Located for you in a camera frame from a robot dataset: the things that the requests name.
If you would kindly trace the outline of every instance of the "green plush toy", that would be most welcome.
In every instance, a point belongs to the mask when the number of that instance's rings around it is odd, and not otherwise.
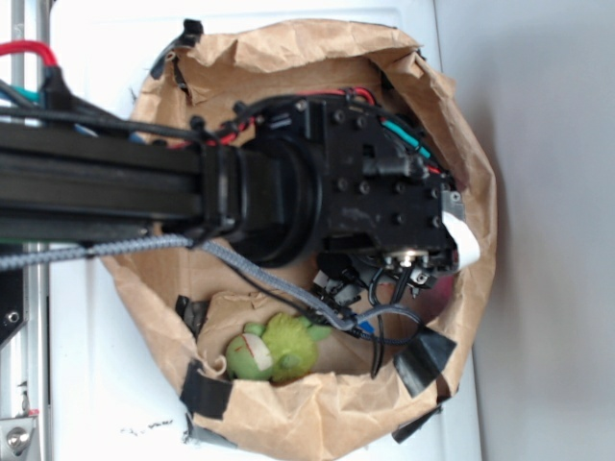
[[[243,331],[226,350],[229,377],[279,383],[309,373],[318,359],[316,341],[329,336],[331,328],[281,312],[267,326],[249,323]]]

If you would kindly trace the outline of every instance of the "screw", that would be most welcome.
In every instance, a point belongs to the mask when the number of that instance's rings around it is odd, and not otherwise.
[[[335,182],[335,187],[340,192],[346,192],[348,190],[348,180],[346,178],[338,178]]]
[[[303,112],[308,108],[308,101],[301,99],[295,103],[295,109],[299,112]]]
[[[234,226],[235,219],[232,216],[223,216],[222,217],[222,226],[225,228],[231,228]]]
[[[14,452],[25,449],[30,442],[30,434],[23,427],[15,427],[7,434],[7,444]]]
[[[344,123],[344,120],[346,120],[346,114],[342,109],[338,109],[333,113],[333,122],[336,124]]]
[[[361,181],[358,185],[358,192],[361,195],[367,195],[369,194],[369,182],[367,181]]]
[[[7,319],[10,323],[12,323],[12,324],[16,324],[16,323],[19,321],[19,313],[18,313],[18,312],[16,312],[16,311],[9,312],[9,313],[7,314],[6,319]]]
[[[363,115],[360,115],[355,121],[355,126],[360,130],[365,129],[365,127],[367,127],[367,119]]]
[[[406,185],[403,182],[395,182],[395,185],[393,186],[393,190],[397,194],[403,194],[404,191],[406,190]]]
[[[402,225],[406,221],[406,218],[402,213],[395,213],[393,215],[393,224],[397,224],[398,226]]]

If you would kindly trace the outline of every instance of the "brown paper bag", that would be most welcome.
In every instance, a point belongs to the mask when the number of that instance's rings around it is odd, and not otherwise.
[[[117,290],[152,355],[194,411],[195,427],[241,449],[281,459],[329,460],[420,418],[456,392],[495,270],[496,186],[485,154],[457,108],[454,83],[434,71],[418,55],[418,47],[396,29],[353,22],[287,21],[243,34],[207,36],[198,23],[188,21],[144,83],[134,118],[176,127],[185,127],[192,114],[217,126],[233,118],[238,100],[251,103],[281,93],[366,86],[388,109],[409,108],[419,118],[432,151],[462,189],[467,223],[480,242],[480,261],[455,277],[448,306],[428,325],[456,346],[441,375],[420,392],[412,392],[412,371],[404,376],[397,359],[388,361],[375,379],[357,366],[314,373],[285,386],[241,380],[228,384],[219,377],[218,355],[231,331],[216,325],[212,310],[203,334],[210,334],[213,342],[216,334],[223,337],[212,346],[201,336],[197,345],[174,310],[178,295],[196,301],[215,296],[210,308],[215,306],[215,312],[239,309],[252,315],[286,307],[251,294],[248,284],[205,253],[165,250],[107,258]],[[308,261],[274,272],[309,288],[314,271]],[[245,321],[231,321],[238,325],[230,328],[239,328],[239,333]],[[342,356],[337,347],[343,349],[333,345],[324,355],[335,357],[339,351]],[[327,371],[333,362],[319,366]]]

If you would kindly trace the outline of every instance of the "white surface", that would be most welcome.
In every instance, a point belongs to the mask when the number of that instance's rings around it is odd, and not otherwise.
[[[442,213],[442,224],[457,245],[459,253],[458,270],[477,262],[480,259],[479,241],[464,221],[448,211]]]
[[[148,12],[135,4],[143,2],[112,0],[93,9],[84,0],[61,0],[52,14],[52,45],[71,89],[122,116],[130,113],[131,91],[138,93],[158,53],[181,33],[184,17],[203,20],[208,32],[232,32],[289,17],[379,22],[426,43],[428,59],[439,64],[432,1],[374,0],[352,7],[339,1],[235,2],[232,9],[179,1],[172,9],[147,3]],[[54,265],[51,306],[55,459],[83,459],[84,447],[94,459],[268,459],[183,443],[185,409],[99,262]],[[385,437],[344,459],[479,461],[473,379],[470,362],[460,394],[404,444]]]
[[[500,180],[475,347],[484,458],[615,459],[615,3],[436,7],[444,71]]]

